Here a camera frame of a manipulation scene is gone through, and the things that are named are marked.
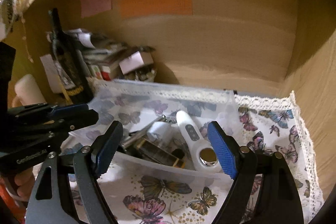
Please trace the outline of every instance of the white facial massager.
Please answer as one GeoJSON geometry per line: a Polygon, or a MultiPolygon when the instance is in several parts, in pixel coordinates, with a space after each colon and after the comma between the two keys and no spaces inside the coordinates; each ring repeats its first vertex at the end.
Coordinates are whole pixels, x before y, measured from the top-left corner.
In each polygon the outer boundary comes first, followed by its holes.
{"type": "Polygon", "coordinates": [[[222,171],[222,167],[210,142],[202,137],[191,117],[186,112],[180,110],[176,114],[176,120],[181,134],[188,145],[195,169],[204,173],[218,173],[222,171]]]}

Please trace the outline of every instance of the orange object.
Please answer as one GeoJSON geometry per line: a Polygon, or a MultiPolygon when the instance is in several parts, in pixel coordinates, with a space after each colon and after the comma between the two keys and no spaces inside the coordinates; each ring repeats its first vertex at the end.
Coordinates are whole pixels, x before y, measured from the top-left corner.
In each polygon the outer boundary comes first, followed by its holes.
{"type": "Polygon", "coordinates": [[[26,210],[16,205],[14,199],[8,194],[6,187],[0,183],[0,197],[5,202],[14,217],[21,223],[25,223],[26,210]]]}
{"type": "Polygon", "coordinates": [[[192,0],[120,0],[123,18],[148,15],[192,15],[192,0]]]}

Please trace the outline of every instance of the blue rubber pad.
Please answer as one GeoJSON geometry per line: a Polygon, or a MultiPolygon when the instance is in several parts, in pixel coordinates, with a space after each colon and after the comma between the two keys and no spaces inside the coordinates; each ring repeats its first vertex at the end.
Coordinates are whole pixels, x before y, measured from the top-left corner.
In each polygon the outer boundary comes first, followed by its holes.
{"type": "Polygon", "coordinates": [[[235,157],[218,130],[219,129],[217,129],[212,122],[208,125],[209,141],[224,173],[228,174],[232,179],[235,179],[238,174],[235,157]]]}

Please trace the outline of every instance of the orange sticky note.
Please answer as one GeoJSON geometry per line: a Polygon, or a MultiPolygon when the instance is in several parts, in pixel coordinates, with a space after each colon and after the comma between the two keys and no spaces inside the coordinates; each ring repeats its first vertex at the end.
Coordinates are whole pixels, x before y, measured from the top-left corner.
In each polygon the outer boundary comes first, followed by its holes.
{"type": "Polygon", "coordinates": [[[111,0],[80,0],[82,18],[90,17],[112,9],[111,0]]]}
{"type": "Polygon", "coordinates": [[[120,0],[123,18],[148,15],[192,15],[192,0],[120,0]]]}

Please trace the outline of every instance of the red and white box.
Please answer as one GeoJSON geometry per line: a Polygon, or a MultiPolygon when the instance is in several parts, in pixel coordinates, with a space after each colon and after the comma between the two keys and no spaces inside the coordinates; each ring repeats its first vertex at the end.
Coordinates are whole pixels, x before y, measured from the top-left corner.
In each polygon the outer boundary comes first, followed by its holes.
{"type": "Polygon", "coordinates": [[[124,75],[131,71],[153,64],[152,55],[149,52],[136,52],[125,58],[119,63],[121,71],[124,75]]]}

